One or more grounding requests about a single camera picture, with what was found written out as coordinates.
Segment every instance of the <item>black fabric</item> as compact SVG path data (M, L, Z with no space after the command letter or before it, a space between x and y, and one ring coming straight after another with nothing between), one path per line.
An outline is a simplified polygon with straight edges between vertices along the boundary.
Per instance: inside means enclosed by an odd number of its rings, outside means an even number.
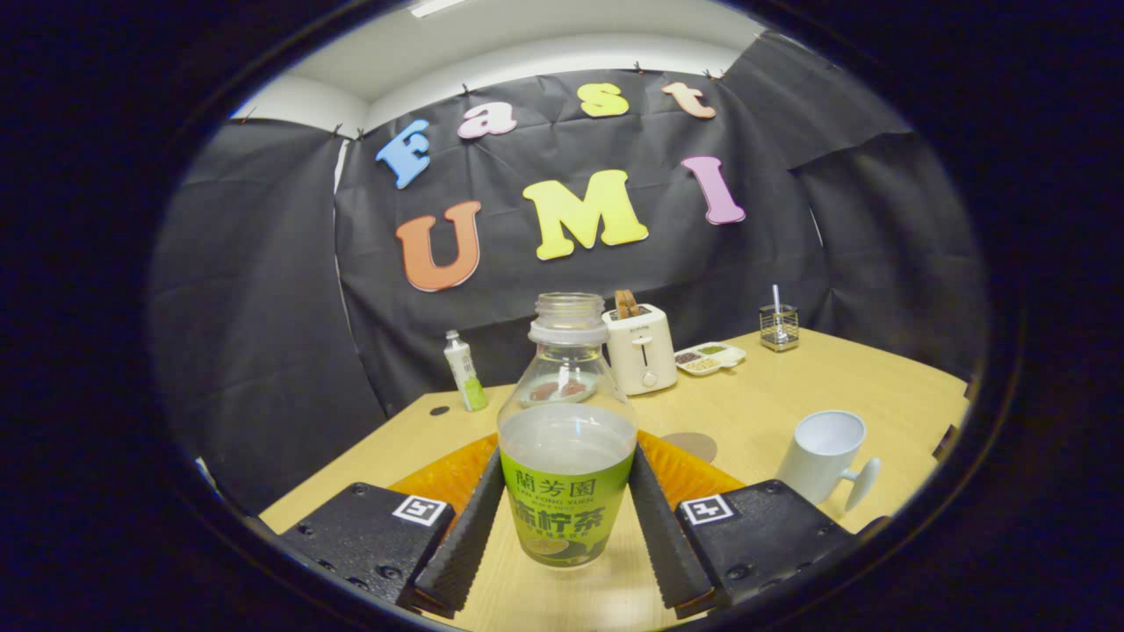
M660 92L674 81L704 91L717 116L703 120ZM629 102L626 115L590 118L577 89L610 82ZM471 107L507 101L519 126L505 135L462 141L456 127ZM430 164L408 187L375 154L410 121L430 126ZM697 75L583 71L528 78L454 97L402 116L354 143L336 195L336 247L355 342L372 385L393 415L425 392L454 388L442 354L444 332L460 329L473 347L481 381L513 382L534 345L527 324L544 291L581 290L613 296L633 290L665 310L679 347L754 331L758 307L771 283L801 306L815 326L827 291L823 250L808 204L771 130L726 84ZM722 173L746 219L707 223L706 200L679 162L695 155L722 160ZM584 197L592 173L622 169L640 222L638 243L540 261L535 206L523 190L559 180ZM395 231L424 215L438 265L456 255L448 207L478 200L480 264L463 285L422 292L406 279Z
M774 31L762 33L723 82L769 129L786 169L912 130L853 75Z
M916 134L878 136L794 171L827 253L822 331L968 380L986 278L967 213Z
M336 278L341 144L301 125L227 125L156 245L149 318L171 424L254 513L384 421Z

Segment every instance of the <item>yellow letter m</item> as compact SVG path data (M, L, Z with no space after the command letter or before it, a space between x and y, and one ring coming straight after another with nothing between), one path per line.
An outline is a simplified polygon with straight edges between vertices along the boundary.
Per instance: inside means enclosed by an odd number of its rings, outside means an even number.
M566 256L573 252L573 242L562 234L562 226L569 228L586 250L597 241L597 226L605 219L601 242L615 246L638 242L647 237L647 227L636 220L625 181L628 174L610 169L598 171L589 178L586 199L578 199L558 180L537 182L523 190L523 197L535 202L538 213L538 229L543 233L543 245L535 254L546 261Z

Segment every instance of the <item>pen holder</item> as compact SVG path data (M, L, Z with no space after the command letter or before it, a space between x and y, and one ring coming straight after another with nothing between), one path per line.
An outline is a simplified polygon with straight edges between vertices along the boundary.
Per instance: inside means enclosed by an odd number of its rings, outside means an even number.
M800 320L791 305L780 306L780 314L772 305L759 310L761 317L761 344L773 351L788 351L800 344Z

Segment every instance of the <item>cup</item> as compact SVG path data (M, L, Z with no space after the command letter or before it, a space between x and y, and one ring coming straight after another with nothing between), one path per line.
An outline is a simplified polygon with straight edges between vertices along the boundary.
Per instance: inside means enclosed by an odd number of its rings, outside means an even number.
M858 475L850 469L864 439L867 424L858 415L846 410L808 415L797 424L777 478L813 505L826 500L840 480L850 480L854 487L844 508L850 512L870 491L882 466L871 459Z

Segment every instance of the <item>green label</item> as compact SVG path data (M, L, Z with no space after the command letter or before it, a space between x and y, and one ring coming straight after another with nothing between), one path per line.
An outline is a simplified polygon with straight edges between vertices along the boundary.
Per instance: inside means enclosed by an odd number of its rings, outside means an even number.
M500 450L519 544L547 566L583 565L605 550L620 508L633 453L577 476L533 470Z
M469 410L479 410L488 406L488 397L480 380L475 376L464 380L464 403Z

